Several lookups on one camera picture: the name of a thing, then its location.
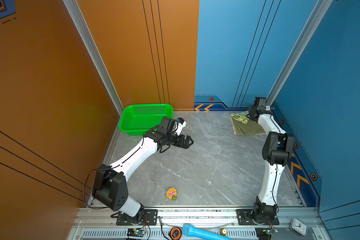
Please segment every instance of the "yellow chevron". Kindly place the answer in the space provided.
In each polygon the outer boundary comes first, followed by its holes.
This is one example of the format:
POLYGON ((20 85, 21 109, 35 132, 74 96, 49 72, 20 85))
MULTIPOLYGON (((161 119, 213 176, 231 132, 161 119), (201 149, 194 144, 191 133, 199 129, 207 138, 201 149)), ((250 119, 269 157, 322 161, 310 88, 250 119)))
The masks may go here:
POLYGON ((209 105, 208 107, 204 108, 205 111, 209 111, 208 108, 210 108, 211 106, 213 106, 213 104, 209 105))
POLYGON ((307 179, 303 178, 302 176, 298 175, 298 187, 300 188, 300 180, 303 180, 304 182, 306 182, 309 185, 309 182, 307 179))
POLYGON ((204 104, 200 104, 197 108, 195 108, 196 111, 200 111, 199 107, 203 106, 204 104))
POLYGON ((291 162, 291 173, 292 173, 292 175, 293 175, 293 167, 297 167, 298 169, 301 170, 301 167, 300 167, 299 165, 297 165, 297 164, 294 163, 294 162, 291 162))

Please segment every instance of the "orange wall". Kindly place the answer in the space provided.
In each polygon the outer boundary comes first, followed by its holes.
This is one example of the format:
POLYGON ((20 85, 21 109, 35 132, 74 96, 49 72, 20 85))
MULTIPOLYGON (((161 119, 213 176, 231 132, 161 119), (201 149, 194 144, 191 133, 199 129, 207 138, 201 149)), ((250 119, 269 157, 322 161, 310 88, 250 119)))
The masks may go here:
POLYGON ((198 0, 78 0, 123 106, 193 110, 198 0))
MULTIPOLYGON (((0 24, 0 130, 84 182, 119 116, 63 1, 15 3, 17 12, 0 19, 12 19, 0 24)), ((83 188, 1 133, 0 146, 83 188)), ((82 199, 81 190, 1 148, 0 162, 82 199)), ((66 239, 84 206, 78 199, 0 164, 0 239, 66 239)))

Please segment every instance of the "alarm clock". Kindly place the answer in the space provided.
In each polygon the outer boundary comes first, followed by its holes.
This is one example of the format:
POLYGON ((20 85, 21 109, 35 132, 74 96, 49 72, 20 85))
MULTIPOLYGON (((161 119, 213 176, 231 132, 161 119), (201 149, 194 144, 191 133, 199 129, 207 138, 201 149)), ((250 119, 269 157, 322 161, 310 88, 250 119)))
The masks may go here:
POLYGON ((289 229, 292 232, 298 234, 299 236, 304 237, 305 235, 307 235, 308 227, 300 219, 294 218, 291 222, 291 225, 289 226, 289 229))

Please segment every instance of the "orange tape measure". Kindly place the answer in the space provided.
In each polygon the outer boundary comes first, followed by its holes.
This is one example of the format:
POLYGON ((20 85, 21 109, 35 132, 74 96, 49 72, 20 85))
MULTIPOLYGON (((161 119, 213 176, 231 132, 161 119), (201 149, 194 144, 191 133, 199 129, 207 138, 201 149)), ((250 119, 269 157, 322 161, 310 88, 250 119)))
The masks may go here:
POLYGON ((178 227, 173 227, 168 235, 172 240, 179 240, 181 237, 181 230, 178 227))

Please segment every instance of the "green plastic basket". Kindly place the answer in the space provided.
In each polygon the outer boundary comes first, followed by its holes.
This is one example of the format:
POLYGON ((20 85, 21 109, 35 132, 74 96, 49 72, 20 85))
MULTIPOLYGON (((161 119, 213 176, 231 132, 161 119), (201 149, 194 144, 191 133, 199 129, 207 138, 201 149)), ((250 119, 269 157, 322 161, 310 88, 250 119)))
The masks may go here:
POLYGON ((173 118, 173 107, 165 103, 135 104, 124 109, 119 129, 129 135, 143 135, 159 125, 163 117, 173 118))

